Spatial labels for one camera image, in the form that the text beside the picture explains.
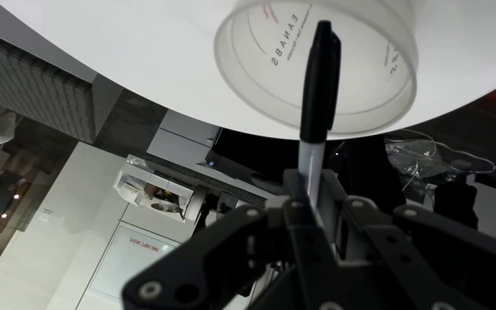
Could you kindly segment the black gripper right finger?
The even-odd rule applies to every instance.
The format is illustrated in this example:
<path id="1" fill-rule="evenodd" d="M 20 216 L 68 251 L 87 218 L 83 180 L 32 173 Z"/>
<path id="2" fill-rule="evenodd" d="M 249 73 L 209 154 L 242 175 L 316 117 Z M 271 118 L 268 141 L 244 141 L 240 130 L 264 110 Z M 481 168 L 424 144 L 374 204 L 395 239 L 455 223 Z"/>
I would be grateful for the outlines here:
<path id="1" fill-rule="evenodd" d="M 496 310 L 496 237 L 421 206 L 385 213 L 325 170 L 321 211 L 343 265 L 376 266 L 402 310 Z"/>

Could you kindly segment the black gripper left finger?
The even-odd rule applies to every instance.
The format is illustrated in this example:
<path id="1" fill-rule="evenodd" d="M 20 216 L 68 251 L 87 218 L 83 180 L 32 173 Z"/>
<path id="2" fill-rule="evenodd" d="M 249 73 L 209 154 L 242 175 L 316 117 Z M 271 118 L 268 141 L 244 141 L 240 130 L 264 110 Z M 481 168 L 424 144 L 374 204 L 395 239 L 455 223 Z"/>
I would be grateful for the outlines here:
<path id="1" fill-rule="evenodd" d="M 318 203 L 306 177 L 285 172 L 287 194 L 268 204 L 228 211 L 123 287 L 125 310 L 223 310 L 266 270 L 283 270 L 252 310 L 319 310 L 340 299 L 333 242 L 347 192 L 330 168 L 319 175 Z"/>

